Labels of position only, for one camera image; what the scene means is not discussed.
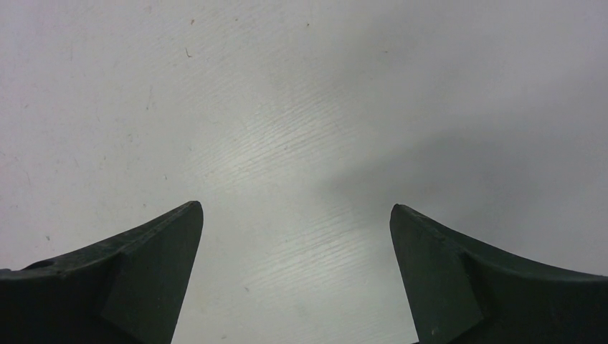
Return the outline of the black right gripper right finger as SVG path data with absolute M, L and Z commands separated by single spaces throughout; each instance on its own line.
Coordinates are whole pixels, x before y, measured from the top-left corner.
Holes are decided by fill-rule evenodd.
M 519 257 L 397 204 L 389 222 L 421 343 L 605 343 L 607 278 Z

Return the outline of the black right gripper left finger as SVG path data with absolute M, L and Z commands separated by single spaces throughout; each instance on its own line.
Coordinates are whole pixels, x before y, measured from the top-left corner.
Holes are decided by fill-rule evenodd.
M 204 212 L 189 201 L 145 224 L 1 271 L 3 343 L 170 343 Z

